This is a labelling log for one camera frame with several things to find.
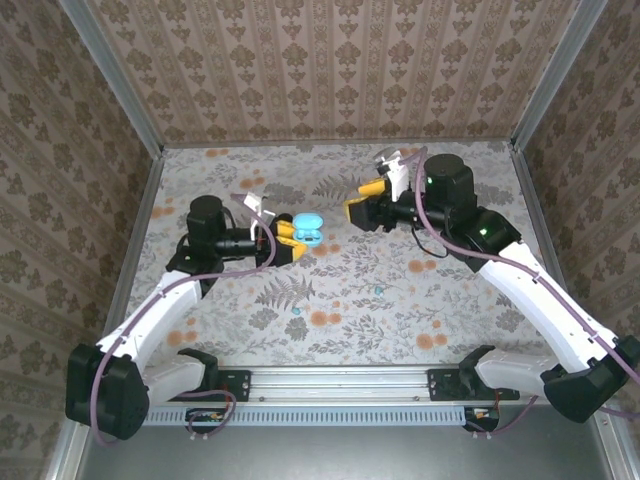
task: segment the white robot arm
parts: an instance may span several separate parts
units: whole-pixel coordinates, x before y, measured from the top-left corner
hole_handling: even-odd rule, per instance
[[[408,178],[410,160],[403,160],[400,152],[386,149],[375,158],[381,178],[360,187],[362,197],[345,202],[349,221],[364,231],[382,226],[389,232],[398,222],[423,228],[416,203],[421,199],[421,209],[431,226],[441,229],[445,243],[456,247],[447,247],[450,253],[503,292],[554,352],[554,356],[535,357],[492,346],[476,349],[460,363],[460,379],[470,395],[479,387],[528,392],[546,397],[565,417],[586,421],[628,380],[623,367],[603,345],[635,368],[640,342],[631,336],[618,338],[589,316],[538,264],[520,233],[502,215],[477,205],[473,173],[460,157],[442,154],[426,161],[428,195],[413,192],[402,180]],[[531,278],[512,265],[462,251],[499,256],[539,273]],[[587,333],[543,283],[595,333]]]
[[[256,195],[247,194],[243,203],[262,220],[275,216],[262,208],[262,199]],[[219,198],[195,199],[187,216],[188,234],[178,243],[167,272],[154,291],[97,345],[81,344],[74,349],[67,374],[68,418],[86,425],[97,424],[101,431],[127,439],[140,428],[150,406],[184,392],[216,389],[217,360],[203,352],[183,349],[171,361],[147,368],[151,354],[176,322],[215,283],[215,279],[201,276],[219,274],[225,261],[246,257],[254,257],[259,267],[270,257],[273,247],[271,265],[286,265],[296,261],[307,248],[292,239],[294,229],[288,214],[271,222],[275,245],[257,228],[257,221],[250,228],[237,228],[232,221],[233,228],[228,228],[225,214],[229,212]],[[98,385],[98,395],[92,399],[94,385]]]

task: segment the table surface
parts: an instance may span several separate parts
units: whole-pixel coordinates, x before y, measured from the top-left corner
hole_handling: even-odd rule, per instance
[[[546,354],[542,337],[509,300],[452,257],[421,252],[407,228],[364,233],[342,204],[376,176],[385,144],[165,150],[152,218],[128,312],[160,279],[186,232],[189,202],[219,196],[238,223],[248,217],[229,198],[268,196],[277,213],[316,212],[325,242],[297,263],[219,280],[177,322],[151,363],[190,346],[227,366],[457,363],[481,344]],[[422,145],[403,145],[404,153]],[[479,204],[507,217],[538,256],[538,244],[506,142],[429,143],[429,153],[461,156],[475,176]],[[442,247],[419,232],[433,251]],[[245,270],[253,262],[229,264]]]
[[[184,428],[147,427],[114,448],[91,443],[77,478],[613,480],[594,421],[551,407],[491,440],[461,427],[230,427],[191,441]]]

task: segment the floral tablecloth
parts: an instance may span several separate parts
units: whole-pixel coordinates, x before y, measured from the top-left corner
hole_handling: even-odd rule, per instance
[[[542,337],[509,300],[452,257],[421,252],[407,228],[363,233],[342,204],[376,176],[383,144],[180,149],[165,167],[148,226],[129,312],[152,290],[186,232],[189,202],[222,198],[248,218],[234,192],[268,196],[267,208],[324,218],[325,242],[296,264],[219,280],[178,321],[152,363],[191,346],[228,366],[457,363],[477,345],[543,354]],[[421,145],[402,145],[409,153]],[[430,143],[429,153],[460,155],[474,172],[479,203],[498,210],[538,251],[505,142]],[[441,246],[418,232],[434,251]],[[246,269],[249,260],[226,268]]]

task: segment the patterned wallpaper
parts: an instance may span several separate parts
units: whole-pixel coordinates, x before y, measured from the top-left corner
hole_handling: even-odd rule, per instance
[[[171,145],[508,137],[577,0],[90,0]]]
[[[150,159],[56,2],[0,2],[0,478],[38,478]]]
[[[570,291],[640,336],[637,1],[609,0],[525,153]],[[638,411],[634,390],[626,406]]]

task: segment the blue object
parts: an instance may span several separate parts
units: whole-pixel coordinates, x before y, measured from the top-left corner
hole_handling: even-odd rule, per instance
[[[310,247],[317,247],[324,240],[319,228],[324,224],[322,217],[316,213],[299,213],[293,218],[293,239]]]

